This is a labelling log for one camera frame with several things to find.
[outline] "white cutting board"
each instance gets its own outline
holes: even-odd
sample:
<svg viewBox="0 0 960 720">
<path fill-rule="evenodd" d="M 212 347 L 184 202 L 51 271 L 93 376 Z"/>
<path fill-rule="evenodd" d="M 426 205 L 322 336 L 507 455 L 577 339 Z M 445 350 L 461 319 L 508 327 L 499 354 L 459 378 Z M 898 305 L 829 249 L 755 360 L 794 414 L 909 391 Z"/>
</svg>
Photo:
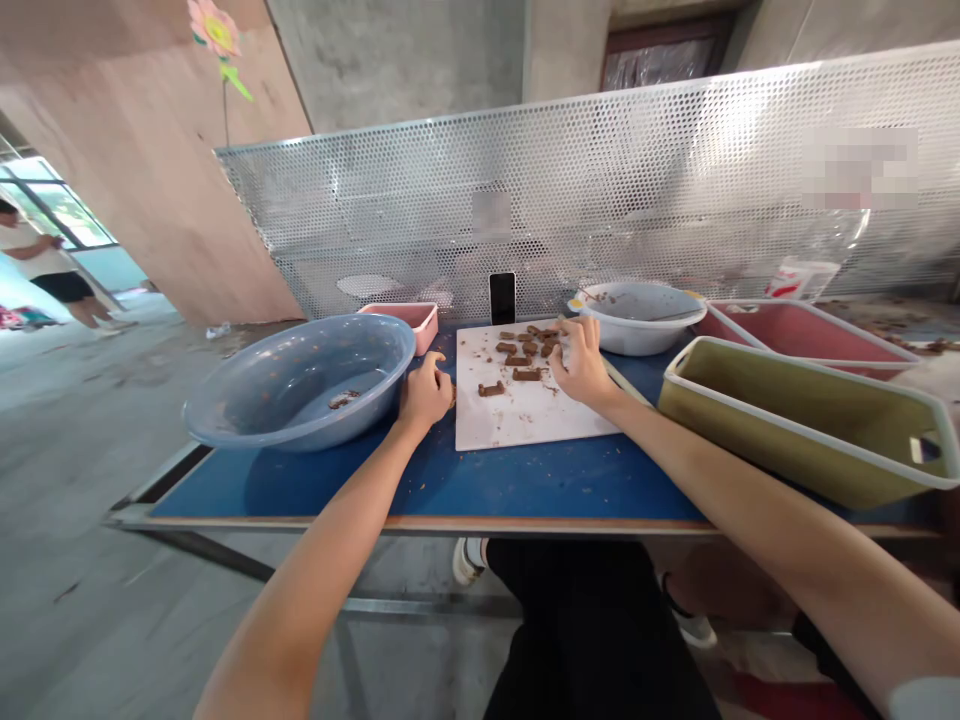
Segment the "white cutting board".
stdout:
<svg viewBox="0 0 960 720">
<path fill-rule="evenodd" d="M 497 352 L 500 332 L 522 333 L 528 325 L 547 328 L 549 320 L 457 330 L 457 442 L 456 449 L 484 450 L 511 445 L 532 445 L 555 440 L 612 435 L 620 432 L 582 403 L 571 400 L 553 379 L 547 359 L 534 356 L 533 365 L 520 370 L 547 368 L 540 382 L 513 379 L 513 368 L 504 367 L 505 353 Z M 480 397 L 484 387 L 503 381 L 503 395 Z"/>
</svg>

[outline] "mobile phone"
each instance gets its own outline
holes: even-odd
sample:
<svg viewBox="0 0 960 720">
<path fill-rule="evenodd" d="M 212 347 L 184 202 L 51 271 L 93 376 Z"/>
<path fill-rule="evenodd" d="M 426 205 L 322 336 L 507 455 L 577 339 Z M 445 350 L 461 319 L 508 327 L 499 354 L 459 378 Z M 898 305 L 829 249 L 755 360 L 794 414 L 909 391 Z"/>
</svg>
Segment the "mobile phone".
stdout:
<svg viewBox="0 0 960 720">
<path fill-rule="evenodd" d="M 509 325 L 517 321 L 517 276 L 515 273 L 490 275 L 490 324 Z"/>
</svg>

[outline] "red plastic container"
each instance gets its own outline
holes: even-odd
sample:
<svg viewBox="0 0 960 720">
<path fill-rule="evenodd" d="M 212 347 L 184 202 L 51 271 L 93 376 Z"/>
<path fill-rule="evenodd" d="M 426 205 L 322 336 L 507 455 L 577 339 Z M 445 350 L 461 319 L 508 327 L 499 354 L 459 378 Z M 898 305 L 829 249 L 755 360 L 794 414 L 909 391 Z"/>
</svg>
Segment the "red plastic container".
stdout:
<svg viewBox="0 0 960 720">
<path fill-rule="evenodd" d="M 797 300 L 714 300 L 700 335 L 889 380 L 920 358 L 872 333 Z"/>
<path fill-rule="evenodd" d="M 413 328 L 417 340 L 417 349 L 414 355 L 420 357 L 430 349 L 430 343 L 437 336 L 437 304 L 436 303 L 376 303 L 364 305 L 360 312 L 378 313 L 400 318 Z"/>
</svg>

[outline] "metal sheet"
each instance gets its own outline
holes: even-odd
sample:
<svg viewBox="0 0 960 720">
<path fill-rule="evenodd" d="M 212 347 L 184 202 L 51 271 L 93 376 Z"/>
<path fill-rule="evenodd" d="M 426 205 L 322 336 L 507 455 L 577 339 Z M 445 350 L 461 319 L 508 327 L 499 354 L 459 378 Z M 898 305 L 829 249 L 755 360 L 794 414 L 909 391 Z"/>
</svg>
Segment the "metal sheet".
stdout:
<svg viewBox="0 0 960 720">
<path fill-rule="evenodd" d="M 808 128 L 919 137 L 916 207 L 875 211 L 829 293 L 945 282 L 960 260 L 958 116 L 952 42 L 217 155 L 309 317 L 434 300 L 480 320 L 503 271 L 518 315 L 542 317 L 626 278 L 760 294 L 817 212 L 801 201 Z"/>
</svg>

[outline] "wooden board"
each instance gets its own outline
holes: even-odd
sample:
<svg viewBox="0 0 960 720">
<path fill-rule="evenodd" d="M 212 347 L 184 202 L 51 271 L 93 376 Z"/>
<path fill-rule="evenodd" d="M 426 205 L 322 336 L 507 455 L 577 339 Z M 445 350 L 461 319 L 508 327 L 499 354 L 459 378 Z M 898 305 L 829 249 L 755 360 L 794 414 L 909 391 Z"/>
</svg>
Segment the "wooden board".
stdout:
<svg viewBox="0 0 960 720">
<path fill-rule="evenodd" d="M 496 351 L 501 331 L 522 333 L 531 323 L 467 328 L 457 331 L 457 433 L 458 451 L 531 445 L 612 435 L 620 432 L 586 405 L 571 400 L 557 387 L 546 358 L 534 356 L 532 367 L 545 368 L 540 381 L 513 379 L 508 357 Z M 549 322 L 533 323 L 542 328 Z M 507 340 L 518 346 L 519 341 Z M 480 397 L 478 385 L 506 388 L 503 395 Z"/>
<path fill-rule="evenodd" d="M 228 92 L 231 142 L 309 135 L 263 0 L 219 5 L 243 35 L 235 64 L 255 98 Z M 183 316 L 303 317 L 213 155 L 219 72 L 186 2 L 4 3 L 0 110 Z"/>
</svg>

